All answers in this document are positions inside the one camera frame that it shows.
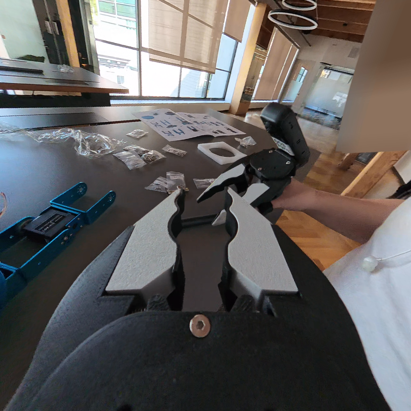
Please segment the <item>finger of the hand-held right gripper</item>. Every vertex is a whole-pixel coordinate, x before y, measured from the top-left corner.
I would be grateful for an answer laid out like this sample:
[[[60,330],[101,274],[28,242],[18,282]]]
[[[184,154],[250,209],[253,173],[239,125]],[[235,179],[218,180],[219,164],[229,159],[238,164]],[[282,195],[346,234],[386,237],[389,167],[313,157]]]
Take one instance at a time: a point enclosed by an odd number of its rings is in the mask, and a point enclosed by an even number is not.
[[[262,196],[263,194],[268,192],[269,187],[264,184],[264,183],[253,183],[251,186],[246,190],[245,194],[243,195],[243,199],[251,204],[253,201],[255,201],[257,198]],[[219,226],[225,224],[226,221],[226,203],[227,200],[224,200],[224,206],[223,209],[220,211],[220,213],[216,216],[216,218],[212,222],[212,226]],[[262,215],[267,215],[272,212],[273,208],[267,208],[264,210],[264,207],[262,205],[260,206],[255,206],[254,208],[258,208],[260,213]]]
[[[208,200],[231,185],[236,187],[238,193],[244,193],[250,185],[250,174],[248,173],[249,165],[249,162],[233,163],[225,172],[220,174],[208,188],[205,189],[205,191],[197,198],[197,203]]]

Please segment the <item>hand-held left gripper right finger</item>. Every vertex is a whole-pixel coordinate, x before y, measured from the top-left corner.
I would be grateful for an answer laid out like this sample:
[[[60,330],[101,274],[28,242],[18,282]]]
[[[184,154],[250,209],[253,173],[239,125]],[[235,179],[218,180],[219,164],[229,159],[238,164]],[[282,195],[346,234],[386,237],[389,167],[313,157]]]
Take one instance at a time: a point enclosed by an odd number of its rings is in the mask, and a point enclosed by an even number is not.
[[[259,310],[268,296],[297,296],[299,290],[276,238],[273,225],[227,188],[225,245],[220,294],[226,311],[248,295]]]

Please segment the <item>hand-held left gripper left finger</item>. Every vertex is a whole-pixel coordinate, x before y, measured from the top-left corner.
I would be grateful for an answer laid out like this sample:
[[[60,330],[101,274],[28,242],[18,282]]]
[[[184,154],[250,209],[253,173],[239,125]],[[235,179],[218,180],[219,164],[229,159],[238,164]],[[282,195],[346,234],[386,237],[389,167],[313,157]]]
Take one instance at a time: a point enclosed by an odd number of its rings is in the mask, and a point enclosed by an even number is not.
[[[135,295],[145,305],[161,295],[171,310],[182,310],[185,275],[177,237],[184,205],[185,192],[174,192],[134,224],[105,288],[108,295]]]

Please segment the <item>black screwdriver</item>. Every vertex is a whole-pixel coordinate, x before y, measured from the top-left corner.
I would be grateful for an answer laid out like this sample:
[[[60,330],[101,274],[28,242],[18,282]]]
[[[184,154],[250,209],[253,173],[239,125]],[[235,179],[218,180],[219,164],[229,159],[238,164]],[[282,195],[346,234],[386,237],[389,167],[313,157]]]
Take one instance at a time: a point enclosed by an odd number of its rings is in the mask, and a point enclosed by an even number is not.
[[[203,225],[212,225],[212,223],[217,219],[219,214],[210,214],[198,217],[184,218],[181,220],[182,229],[188,229]]]

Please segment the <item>person's right forearm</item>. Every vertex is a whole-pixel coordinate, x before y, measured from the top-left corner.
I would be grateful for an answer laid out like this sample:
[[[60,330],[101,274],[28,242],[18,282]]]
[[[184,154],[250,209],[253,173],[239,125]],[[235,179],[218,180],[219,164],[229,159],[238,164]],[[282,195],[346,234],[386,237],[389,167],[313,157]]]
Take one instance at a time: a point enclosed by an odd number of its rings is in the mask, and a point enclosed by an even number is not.
[[[316,191],[312,204],[305,212],[337,233],[364,244],[404,202],[400,199],[352,198]]]

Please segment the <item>wood-edged dark desk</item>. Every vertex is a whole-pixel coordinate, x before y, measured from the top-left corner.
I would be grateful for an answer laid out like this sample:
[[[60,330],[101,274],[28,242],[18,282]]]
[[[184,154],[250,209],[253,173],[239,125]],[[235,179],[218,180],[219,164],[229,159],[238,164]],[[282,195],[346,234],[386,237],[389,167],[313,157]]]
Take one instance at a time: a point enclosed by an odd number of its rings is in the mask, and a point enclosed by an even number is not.
[[[90,71],[74,67],[62,72],[59,66],[15,59],[0,59],[1,90],[128,94],[123,85]]]

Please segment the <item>person's right hand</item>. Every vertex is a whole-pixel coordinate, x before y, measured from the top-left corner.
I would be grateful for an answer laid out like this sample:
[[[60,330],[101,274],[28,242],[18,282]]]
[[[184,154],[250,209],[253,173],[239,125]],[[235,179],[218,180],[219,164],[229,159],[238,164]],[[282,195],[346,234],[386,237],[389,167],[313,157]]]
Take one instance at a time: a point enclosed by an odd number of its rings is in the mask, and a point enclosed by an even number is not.
[[[274,209],[305,212],[313,210],[317,200],[317,190],[294,178],[285,187],[283,193],[271,201]]]

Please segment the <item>assembly instruction manual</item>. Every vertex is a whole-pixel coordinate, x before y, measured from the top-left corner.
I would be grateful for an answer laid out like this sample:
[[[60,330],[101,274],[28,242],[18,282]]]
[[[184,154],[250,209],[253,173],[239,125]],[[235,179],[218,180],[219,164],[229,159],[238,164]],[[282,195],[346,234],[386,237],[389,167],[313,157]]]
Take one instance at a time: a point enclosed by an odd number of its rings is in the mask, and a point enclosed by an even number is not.
[[[169,142],[201,136],[216,138],[245,135],[245,132],[208,114],[176,113],[170,109],[155,109],[134,115]]]

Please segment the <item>wooden column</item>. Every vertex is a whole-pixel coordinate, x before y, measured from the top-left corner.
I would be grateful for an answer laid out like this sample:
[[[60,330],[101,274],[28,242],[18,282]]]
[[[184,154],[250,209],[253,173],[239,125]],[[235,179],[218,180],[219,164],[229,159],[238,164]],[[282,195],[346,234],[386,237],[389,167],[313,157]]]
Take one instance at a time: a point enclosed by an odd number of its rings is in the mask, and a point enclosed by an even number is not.
[[[265,10],[265,3],[257,3],[255,6],[251,5],[249,9],[243,39],[236,52],[235,64],[231,72],[231,90],[227,91],[227,94],[232,94],[229,113],[233,115],[244,115],[249,109],[250,102],[244,99],[243,92],[252,64]]]

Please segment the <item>clear plastic wrap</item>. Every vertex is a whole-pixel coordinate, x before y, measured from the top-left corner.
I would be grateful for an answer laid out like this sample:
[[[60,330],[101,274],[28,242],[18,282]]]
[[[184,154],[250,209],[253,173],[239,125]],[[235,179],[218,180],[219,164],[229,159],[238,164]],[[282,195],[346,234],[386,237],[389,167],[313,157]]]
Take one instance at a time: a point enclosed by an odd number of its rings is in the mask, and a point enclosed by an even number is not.
[[[92,133],[68,127],[58,130],[27,130],[17,126],[0,123],[0,136],[11,139],[12,136],[27,137],[37,143],[59,144],[72,143],[77,154],[89,159],[97,159],[114,152],[116,149],[127,145],[124,140],[117,140],[99,133]]]

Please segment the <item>person's white shirt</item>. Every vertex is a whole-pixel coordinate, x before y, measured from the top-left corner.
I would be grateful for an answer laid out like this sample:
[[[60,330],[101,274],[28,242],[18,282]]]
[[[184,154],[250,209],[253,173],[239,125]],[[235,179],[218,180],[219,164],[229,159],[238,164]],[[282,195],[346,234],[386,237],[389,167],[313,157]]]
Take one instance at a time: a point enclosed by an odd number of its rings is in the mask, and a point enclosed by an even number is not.
[[[411,409],[411,200],[367,243],[324,270],[360,336],[392,410]]]

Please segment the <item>beige roller blind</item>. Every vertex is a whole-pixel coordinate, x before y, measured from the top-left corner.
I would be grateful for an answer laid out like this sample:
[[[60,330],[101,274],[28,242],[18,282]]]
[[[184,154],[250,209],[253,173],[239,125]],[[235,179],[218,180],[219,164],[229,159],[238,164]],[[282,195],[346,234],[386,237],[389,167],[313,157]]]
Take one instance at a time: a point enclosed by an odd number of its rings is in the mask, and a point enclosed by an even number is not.
[[[214,74],[227,5],[227,0],[148,1],[149,60]]]

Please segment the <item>large window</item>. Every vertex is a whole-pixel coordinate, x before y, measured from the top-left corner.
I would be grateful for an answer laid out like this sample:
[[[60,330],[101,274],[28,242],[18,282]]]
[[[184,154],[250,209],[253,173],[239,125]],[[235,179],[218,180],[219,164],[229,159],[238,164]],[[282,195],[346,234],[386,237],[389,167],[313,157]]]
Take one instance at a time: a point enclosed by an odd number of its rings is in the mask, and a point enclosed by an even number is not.
[[[224,99],[238,42],[222,34],[214,74],[150,61],[149,1],[90,1],[100,75],[130,99]]]

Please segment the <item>white foam frame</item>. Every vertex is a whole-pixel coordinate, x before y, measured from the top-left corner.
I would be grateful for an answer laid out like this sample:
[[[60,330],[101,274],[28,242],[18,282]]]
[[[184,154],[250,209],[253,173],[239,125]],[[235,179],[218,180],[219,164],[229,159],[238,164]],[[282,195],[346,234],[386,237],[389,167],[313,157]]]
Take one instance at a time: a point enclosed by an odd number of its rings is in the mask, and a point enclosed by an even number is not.
[[[247,157],[246,154],[238,151],[237,149],[230,146],[226,142],[201,143],[201,144],[198,144],[197,149],[203,154],[205,154],[207,157],[211,158],[214,162],[216,162],[219,165],[232,164],[242,158]],[[215,149],[227,151],[231,153],[232,156],[227,157],[227,156],[218,155],[212,152],[212,150],[215,150]]]

